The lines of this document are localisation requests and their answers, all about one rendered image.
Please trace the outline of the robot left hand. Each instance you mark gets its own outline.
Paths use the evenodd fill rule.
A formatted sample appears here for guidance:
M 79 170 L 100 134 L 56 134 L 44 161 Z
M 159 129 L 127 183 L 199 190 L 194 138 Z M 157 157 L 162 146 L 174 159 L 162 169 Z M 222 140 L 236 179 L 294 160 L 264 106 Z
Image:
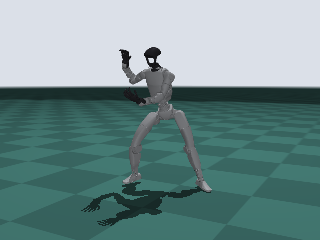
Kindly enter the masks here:
M 129 92 L 128 92 L 128 90 L 129 90 Z M 139 105 L 140 103 L 146 104 L 146 100 L 144 100 L 143 98 L 139 98 L 136 90 L 134 92 L 135 92 L 135 95 L 131 92 L 130 87 L 129 87 L 129 89 L 128 88 L 125 89 L 123 94 L 130 101 L 136 102 L 137 105 Z

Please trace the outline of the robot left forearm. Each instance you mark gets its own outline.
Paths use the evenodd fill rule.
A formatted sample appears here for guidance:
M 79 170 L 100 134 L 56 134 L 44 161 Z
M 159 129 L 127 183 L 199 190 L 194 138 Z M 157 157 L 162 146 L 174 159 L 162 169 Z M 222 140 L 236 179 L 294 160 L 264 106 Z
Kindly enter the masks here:
M 165 95 L 163 93 L 161 93 L 158 96 L 153 95 L 151 97 L 147 97 L 147 98 L 143 98 L 143 99 L 146 101 L 146 104 L 140 103 L 139 104 L 140 107 L 148 106 L 151 104 L 158 104 L 165 99 Z

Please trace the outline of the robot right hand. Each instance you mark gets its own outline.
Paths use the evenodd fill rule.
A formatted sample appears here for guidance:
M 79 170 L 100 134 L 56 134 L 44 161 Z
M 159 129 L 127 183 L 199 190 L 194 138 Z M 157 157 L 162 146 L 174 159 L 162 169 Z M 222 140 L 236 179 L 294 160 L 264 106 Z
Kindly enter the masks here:
M 129 67 L 129 61 L 132 58 L 132 56 L 129 56 L 130 53 L 127 50 L 120 49 L 119 51 L 121 51 L 121 53 L 122 53 L 122 58 L 123 58 L 122 64 L 126 64 L 126 67 L 128 68 Z

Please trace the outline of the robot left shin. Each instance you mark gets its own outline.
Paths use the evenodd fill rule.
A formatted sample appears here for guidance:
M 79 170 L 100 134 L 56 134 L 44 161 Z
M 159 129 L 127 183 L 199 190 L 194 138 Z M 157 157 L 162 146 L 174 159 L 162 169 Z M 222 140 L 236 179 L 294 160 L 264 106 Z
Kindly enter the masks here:
M 191 155 L 188 155 L 187 157 L 197 175 L 199 182 L 205 181 L 201 169 L 201 161 L 195 147 L 191 148 Z

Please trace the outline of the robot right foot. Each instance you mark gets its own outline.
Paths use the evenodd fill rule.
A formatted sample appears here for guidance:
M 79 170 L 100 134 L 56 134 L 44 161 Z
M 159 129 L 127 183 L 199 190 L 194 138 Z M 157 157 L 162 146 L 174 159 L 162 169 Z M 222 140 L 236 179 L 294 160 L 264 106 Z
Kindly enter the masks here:
M 136 174 L 135 174 L 136 175 Z M 142 176 L 140 173 L 138 173 L 138 176 L 130 175 L 127 179 L 125 179 L 122 183 L 123 184 L 131 184 L 135 181 L 141 180 Z

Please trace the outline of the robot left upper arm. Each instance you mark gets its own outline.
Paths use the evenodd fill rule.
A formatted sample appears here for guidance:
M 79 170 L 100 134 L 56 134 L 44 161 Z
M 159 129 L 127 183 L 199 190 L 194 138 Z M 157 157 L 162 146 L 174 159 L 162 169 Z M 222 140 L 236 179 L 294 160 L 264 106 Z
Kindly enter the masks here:
M 157 92 L 155 94 L 155 96 L 158 96 L 160 94 L 164 94 L 164 96 L 166 97 L 172 82 L 175 80 L 175 75 L 173 73 L 169 72 L 169 71 L 165 71 L 165 73 L 163 75 L 163 78 L 164 78 L 164 81 L 163 81 L 163 84 L 161 86 L 161 92 Z

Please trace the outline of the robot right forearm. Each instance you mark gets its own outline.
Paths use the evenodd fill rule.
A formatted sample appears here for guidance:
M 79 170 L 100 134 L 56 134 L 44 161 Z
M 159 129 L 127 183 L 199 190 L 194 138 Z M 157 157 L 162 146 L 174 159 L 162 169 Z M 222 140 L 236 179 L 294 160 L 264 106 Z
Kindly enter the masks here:
M 130 67 L 127 68 L 127 65 L 122 63 L 122 70 L 125 72 L 127 78 L 132 78 L 133 76 L 136 76 L 130 69 Z

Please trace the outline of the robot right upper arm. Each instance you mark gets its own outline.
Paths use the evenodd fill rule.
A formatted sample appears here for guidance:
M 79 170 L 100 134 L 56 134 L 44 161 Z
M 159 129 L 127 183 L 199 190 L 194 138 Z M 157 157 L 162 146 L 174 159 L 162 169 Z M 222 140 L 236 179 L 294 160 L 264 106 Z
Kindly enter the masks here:
M 134 75 L 133 77 L 131 77 L 131 78 L 129 79 L 129 82 L 130 82 L 132 85 L 134 85 L 134 84 L 139 83 L 139 82 L 142 81 L 142 80 L 145 80 L 145 79 L 146 79 L 145 73 L 146 73 L 147 70 L 148 70 L 148 69 L 143 70 L 142 72 L 140 72 L 139 74 L 137 74 L 137 76 Z

